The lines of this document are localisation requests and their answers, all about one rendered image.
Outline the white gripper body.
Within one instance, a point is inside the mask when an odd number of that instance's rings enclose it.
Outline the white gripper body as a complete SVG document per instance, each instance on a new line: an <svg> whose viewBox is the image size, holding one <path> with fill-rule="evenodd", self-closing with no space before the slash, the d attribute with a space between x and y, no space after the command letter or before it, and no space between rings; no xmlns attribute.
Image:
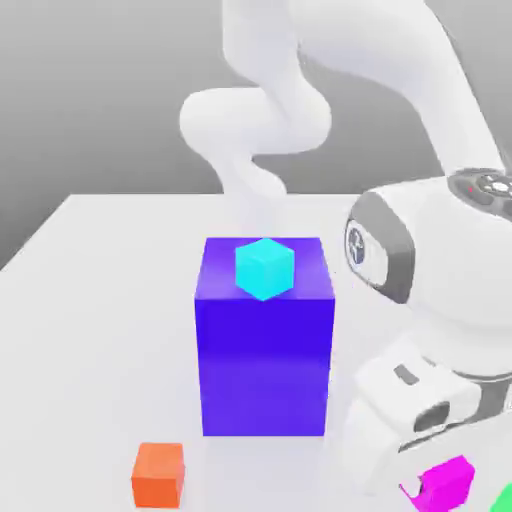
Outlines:
<svg viewBox="0 0 512 512"><path fill-rule="evenodd" d="M381 495L424 470L463 455L502 480L512 459L512 408L470 425L453 428L400 449L404 438L365 400L354 400L344 424L342 467L359 492Z"/></svg>

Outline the small magenta cube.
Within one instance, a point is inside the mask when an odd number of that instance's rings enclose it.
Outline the small magenta cube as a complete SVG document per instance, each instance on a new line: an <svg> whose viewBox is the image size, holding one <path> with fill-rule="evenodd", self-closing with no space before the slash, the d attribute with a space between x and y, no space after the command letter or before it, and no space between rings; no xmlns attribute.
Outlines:
<svg viewBox="0 0 512 512"><path fill-rule="evenodd" d="M466 502L474 476L474 466L459 455L423 472L415 494L399 488L418 512L450 512Z"/></svg>

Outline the small green cube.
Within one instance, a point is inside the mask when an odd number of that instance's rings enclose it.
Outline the small green cube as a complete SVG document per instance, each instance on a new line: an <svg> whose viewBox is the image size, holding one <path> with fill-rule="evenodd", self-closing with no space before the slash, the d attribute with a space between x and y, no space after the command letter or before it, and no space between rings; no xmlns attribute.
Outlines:
<svg viewBox="0 0 512 512"><path fill-rule="evenodd" d="M489 512L512 512L512 482L501 490Z"/></svg>

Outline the small orange cube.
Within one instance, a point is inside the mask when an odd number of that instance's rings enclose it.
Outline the small orange cube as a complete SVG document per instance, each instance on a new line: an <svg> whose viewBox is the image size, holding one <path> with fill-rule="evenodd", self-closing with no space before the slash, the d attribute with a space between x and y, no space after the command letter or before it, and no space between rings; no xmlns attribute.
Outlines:
<svg viewBox="0 0 512 512"><path fill-rule="evenodd" d="M185 480L181 443L141 443L131 475L138 508L177 509Z"/></svg>

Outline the small cyan cube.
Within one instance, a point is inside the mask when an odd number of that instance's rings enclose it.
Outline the small cyan cube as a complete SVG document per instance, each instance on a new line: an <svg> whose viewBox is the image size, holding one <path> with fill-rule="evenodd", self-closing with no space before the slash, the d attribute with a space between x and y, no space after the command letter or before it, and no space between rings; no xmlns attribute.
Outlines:
<svg viewBox="0 0 512 512"><path fill-rule="evenodd" d="M235 283L260 301L291 290L295 283L295 251L270 238L237 247Z"/></svg>

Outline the large blue box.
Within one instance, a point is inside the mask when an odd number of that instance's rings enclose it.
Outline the large blue box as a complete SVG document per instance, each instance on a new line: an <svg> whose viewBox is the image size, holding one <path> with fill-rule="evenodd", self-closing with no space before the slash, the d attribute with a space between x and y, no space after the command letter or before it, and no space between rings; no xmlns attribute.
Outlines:
<svg viewBox="0 0 512 512"><path fill-rule="evenodd" d="M321 436L335 313L322 244L283 238L295 253L292 289L267 301L235 283L247 238L206 240L194 297L206 436Z"/></svg>

